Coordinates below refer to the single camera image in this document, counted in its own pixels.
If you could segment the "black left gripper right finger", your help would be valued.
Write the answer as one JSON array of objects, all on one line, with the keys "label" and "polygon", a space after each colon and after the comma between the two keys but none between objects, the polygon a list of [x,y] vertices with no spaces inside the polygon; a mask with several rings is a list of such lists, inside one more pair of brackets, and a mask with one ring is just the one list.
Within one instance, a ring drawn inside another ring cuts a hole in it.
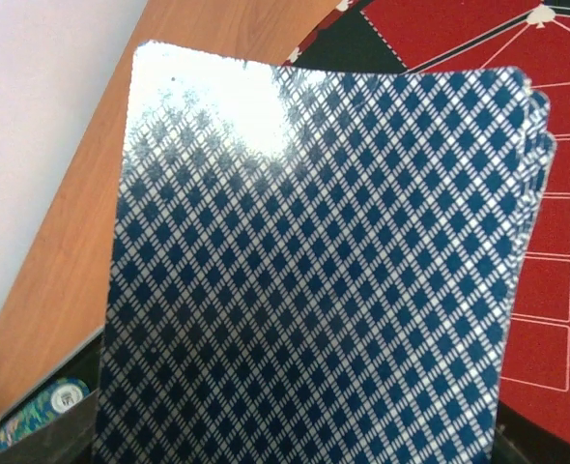
[{"label": "black left gripper right finger", "polygon": [[570,444],[500,403],[493,464],[570,464]]}]

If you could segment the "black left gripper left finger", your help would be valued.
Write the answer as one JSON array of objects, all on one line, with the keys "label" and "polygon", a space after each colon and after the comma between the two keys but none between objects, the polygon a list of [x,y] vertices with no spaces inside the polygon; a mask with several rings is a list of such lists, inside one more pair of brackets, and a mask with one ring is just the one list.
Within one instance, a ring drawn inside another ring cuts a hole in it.
[{"label": "black left gripper left finger", "polygon": [[[92,392],[49,424],[6,448],[2,463],[92,463],[98,392]],[[3,431],[0,425],[0,437]]]}]

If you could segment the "blue playing card deck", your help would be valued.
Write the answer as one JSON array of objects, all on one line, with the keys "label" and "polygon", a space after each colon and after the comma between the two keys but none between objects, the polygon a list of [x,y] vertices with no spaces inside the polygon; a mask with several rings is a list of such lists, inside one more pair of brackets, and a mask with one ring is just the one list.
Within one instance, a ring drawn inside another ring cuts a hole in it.
[{"label": "blue playing card deck", "polygon": [[97,463],[405,463],[339,296],[362,280],[319,71],[134,52],[100,362]]}]

